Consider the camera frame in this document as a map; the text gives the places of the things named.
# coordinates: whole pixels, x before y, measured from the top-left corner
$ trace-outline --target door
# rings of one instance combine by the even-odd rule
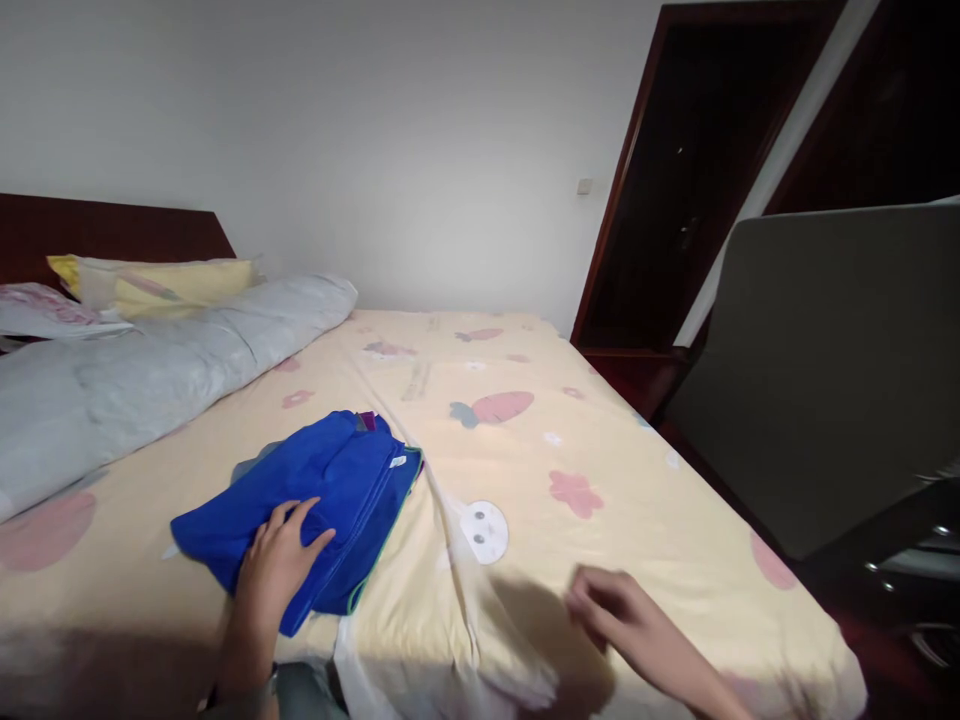
[[[766,215],[960,194],[960,4],[884,0]]]
[[[574,328],[578,348],[673,345],[839,9],[662,8]]]

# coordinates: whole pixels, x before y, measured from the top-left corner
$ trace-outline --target folded clothes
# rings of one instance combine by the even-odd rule
[[[353,612],[422,464],[421,451],[395,439],[383,418],[341,410],[262,454],[227,490],[170,528],[180,550],[232,595],[243,555],[273,508],[319,496],[300,539],[307,545],[331,527],[337,534],[284,613],[280,631],[292,636],[311,609]]]

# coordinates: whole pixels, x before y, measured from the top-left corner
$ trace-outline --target yellow bedsheet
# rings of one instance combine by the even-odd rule
[[[789,717],[801,694],[824,718],[862,708],[835,623],[552,326],[356,311],[0,526],[0,713],[192,712],[227,598],[169,521],[343,408],[381,413],[427,459],[357,612],[278,644],[280,660],[319,661],[336,643],[355,716],[688,717],[569,629],[558,593],[577,563],[633,574],[758,714]]]

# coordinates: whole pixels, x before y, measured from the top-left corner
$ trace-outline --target door frame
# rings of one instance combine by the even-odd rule
[[[729,226],[733,225],[737,213],[743,200],[753,187],[757,174],[773,147],[784,121],[793,109],[797,96],[806,82],[810,70],[820,56],[821,50],[830,37],[833,26],[839,17],[846,0],[753,0],[751,2],[711,2],[695,3],[683,5],[663,5],[660,8],[660,15],[657,18],[656,29],[653,32],[653,39],[650,42],[650,51],[647,53],[646,64],[643,68],[643,75],[640,78],[640,87],[637,91],[637,99],[633,105],[633,113],[630,116],[630,123],[627,126],[626,137],[623,141],[623,147],[620,150],[620,159],[617,162],[617,169],[613,176],[613,182],[610,188],[610,196],[607,199],[606,210],[603,215],[603,222],[600,224],[600,233],[597,236],[597,243],[593,251],[593,259],[590,262],[590,269],[587,272],[587,280],[584,285],[583,295],[580,297],[580,307],[577,311],[577,319],[573,325],[573,332],[570,334],[570,342],[581,348],[580,335],[583,332],[583,326],[589,315],[591,298],[593,296],[594,285],[597,281],[597,275],[603,262],[603,256],[607,248],[610,230],[613,225],[613,218],[616,214],[620,202],[620,194],[623,190],[627,172],[630,169],[630,162],[633,159],[633,151],[636,146],[637,137],[640,134],[640,125],[643,121],[643,114],[647,108],[647,102],[650,98],[650,91],[653,89],[653,81],[657,74],[657,68],[660,64],[660,56],[663,52],[664,41],[667,31],[674,25],[714,25],[714,24],[769,24],[769,23],[789,23],[796,20],[815,18],[819,20],[819,27],[814,35],[813,41],[809,44],[804,57],[801,59],[799,67],[803,72],[797,72],[796,77],[784,87],[780,100],[780,107],[774,116],[773,122],[767,129],[767,133],[760,143],[757,153],[750,160],[750,172],[746,176],[743,186],[739,188],[737,197],[739,203],[731,203],[731,207],[725,211],[729,215]],[[716,259],[716,253],[711,257],[704,258],[699,265],[703,265],[702,274],[706,277],[713,261]],[[604,354],[616,354],[620,356],[650,356],[648,349],[602,349],[590,348],[600,351]]]

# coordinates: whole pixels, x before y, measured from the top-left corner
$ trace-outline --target wooden headboard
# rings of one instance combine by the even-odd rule
[[[47,255],[187,262],[236,257],[212,212],[0,194],[0,284],[59,288]]]

